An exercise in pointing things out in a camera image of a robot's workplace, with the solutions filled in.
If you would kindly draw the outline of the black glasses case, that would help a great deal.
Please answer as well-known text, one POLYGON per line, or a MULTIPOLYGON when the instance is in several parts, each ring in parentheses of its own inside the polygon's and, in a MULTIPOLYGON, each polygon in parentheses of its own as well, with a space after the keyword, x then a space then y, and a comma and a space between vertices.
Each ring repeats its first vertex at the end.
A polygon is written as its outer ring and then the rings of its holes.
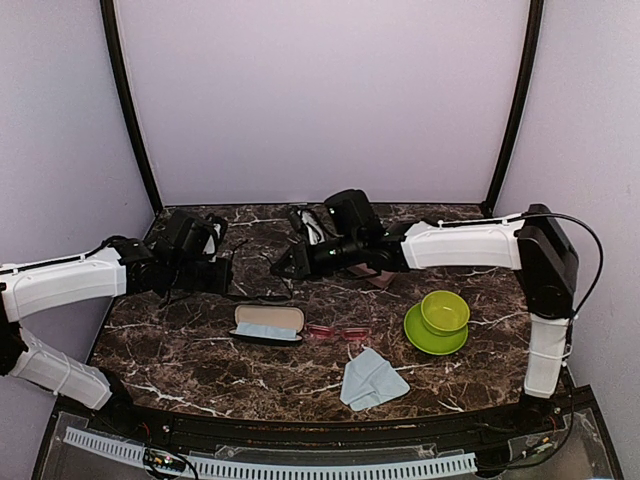
POLYGON ((229 331, 231 336, 254 343, 265 342, 274 345, 294 345, 300 343, 302 341, 301 331, 305 326, 303 311, 296 307, 285 306, 240 305, 235 309, 234 321, 235 326, 229 331), (241 322, 295 329, 298 337, 296 341, 286 342, 236 335, 235 329, 241 322))

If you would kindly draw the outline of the black aviator sunglasses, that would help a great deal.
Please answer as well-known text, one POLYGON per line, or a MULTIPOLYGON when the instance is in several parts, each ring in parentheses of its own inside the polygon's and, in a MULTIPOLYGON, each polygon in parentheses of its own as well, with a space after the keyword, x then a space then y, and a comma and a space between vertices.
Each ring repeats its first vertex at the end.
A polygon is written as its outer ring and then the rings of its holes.
POLYGON ((211 261, 210 258, 203 253, 199 255, 183 254, 179 256, 178 261, 163 275, 162 282, 154 288, 154 292, 162 297, 166 304, 173 302, 174 292, 182 293, 186 297, 193 294, 214 295, 234 303, 253 302, 280 305, 290 302, 294 298, 291 285, 287 280, 280 277, 273 277, 268 272, 268 268, 271 267, 272 262, 267 255, 263 252, 255 254, 241 253, 240 258, 236 258, 236 253, 242 250, 246 243, 247 240, 240 241, 226 256, 216 255, 215 260, 217 258, 227 258, 232 262, 233 278, 226 295, 188 292, 172 288, 180 266, 188 261, 211 261))

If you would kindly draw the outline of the pink translucent sunglasses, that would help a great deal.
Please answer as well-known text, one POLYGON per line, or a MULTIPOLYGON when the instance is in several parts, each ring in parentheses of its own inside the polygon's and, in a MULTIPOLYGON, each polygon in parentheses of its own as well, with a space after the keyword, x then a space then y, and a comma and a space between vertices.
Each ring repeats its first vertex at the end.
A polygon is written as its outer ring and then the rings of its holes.
POLYGON ((306 325, 307 334, 317 340, 341 338, 347 342, 362 342, 369 338, 371 329, 366 327, 334 327, 316 324, 306 325))

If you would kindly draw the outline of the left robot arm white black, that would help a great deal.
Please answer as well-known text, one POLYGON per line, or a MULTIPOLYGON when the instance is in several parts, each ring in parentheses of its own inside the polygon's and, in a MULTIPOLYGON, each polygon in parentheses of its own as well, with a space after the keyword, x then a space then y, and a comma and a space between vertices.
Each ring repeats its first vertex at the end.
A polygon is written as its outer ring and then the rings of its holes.
POLYGON ((232 263, 218 255, 228 223, 175 211, 150 241, 114 235, 75 256, 1 268, 1 373, 101 411, 120 436, 141 427, 116 375, 81 363, 21 326, 34 314, 99 298, 153 292, 169 300, 176 290, 225 295, 232 263))

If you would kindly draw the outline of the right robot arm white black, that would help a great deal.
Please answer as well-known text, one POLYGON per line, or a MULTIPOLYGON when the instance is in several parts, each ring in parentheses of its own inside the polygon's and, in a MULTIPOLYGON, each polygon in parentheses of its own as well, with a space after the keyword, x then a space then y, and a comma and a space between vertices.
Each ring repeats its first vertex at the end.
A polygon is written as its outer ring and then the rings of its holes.
POLYGON ((500 218, 401 222, 386 228, 364 191, 348 189, 324 202, 334 235, 290 246, 272 265, 273 275, 306 280, 364 264, 376 272, 432 267, 498 267, 517 274, 532 322, 523 392, 510 413, 521 434, 549 416, 545 399, 556 391, 569 354, 572 324, 583 304, 575 301, 579 259, 560 226, 564 215, 543 204, 500 218))

